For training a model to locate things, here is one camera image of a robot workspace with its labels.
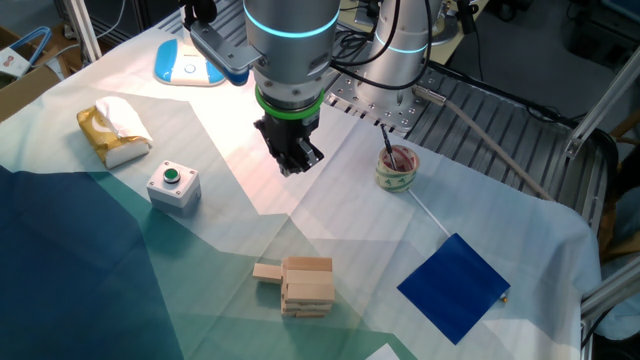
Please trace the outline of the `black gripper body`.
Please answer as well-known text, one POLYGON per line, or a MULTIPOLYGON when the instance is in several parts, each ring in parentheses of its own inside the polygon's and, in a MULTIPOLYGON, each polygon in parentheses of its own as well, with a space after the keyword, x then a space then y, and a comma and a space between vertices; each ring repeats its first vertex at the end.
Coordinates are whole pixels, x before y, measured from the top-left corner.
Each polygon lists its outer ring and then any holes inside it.
POLYGON ((269 153, 274 158, 277 152, 290 150, 298 150, 300 152, 298 141, 301 138, 305 138, 311 143, 311 133, 318 126, 318 115, 297 120, 285 120, 271 115, 264 115, 254 123, 254 127, 263 136, 269 153))

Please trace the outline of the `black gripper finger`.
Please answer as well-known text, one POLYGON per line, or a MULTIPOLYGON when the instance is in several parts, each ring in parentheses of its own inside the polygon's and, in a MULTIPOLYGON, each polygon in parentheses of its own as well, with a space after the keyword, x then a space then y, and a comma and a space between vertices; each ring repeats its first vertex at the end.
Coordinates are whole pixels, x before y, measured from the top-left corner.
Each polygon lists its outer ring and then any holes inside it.
POLYGON ((298 147, 301 153, 300 157, 303 169, 310 169, 324 158, 323 153, 305 138, 301 138, 298 141, 298 147))
POLYGON ((305 171, 304 166, 306 163, 298 150, 277 152, 275 159, 278 162, 280 173, 284 177, 305 171))

